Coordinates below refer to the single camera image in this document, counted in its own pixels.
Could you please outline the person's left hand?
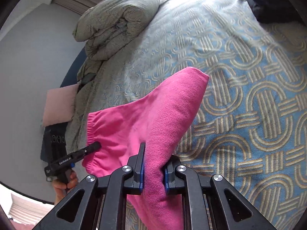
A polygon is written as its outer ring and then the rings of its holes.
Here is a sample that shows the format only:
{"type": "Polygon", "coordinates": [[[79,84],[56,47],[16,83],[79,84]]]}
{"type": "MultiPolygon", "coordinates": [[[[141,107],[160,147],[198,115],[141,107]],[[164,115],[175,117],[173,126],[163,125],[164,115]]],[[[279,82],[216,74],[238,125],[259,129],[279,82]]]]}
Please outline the person's left hand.
{"type": "Polygon", "coordinates": [[[64,184],[59,179],[55,179],[52,181],[52,186],[55,191],[55,202],[54,205],[57,205],[68,192],[70,192],[72,189],[74,189],[78,184],[78,177],[75,171],[72,171],[70,174],[70,181],[68,184],[64,184]]]}

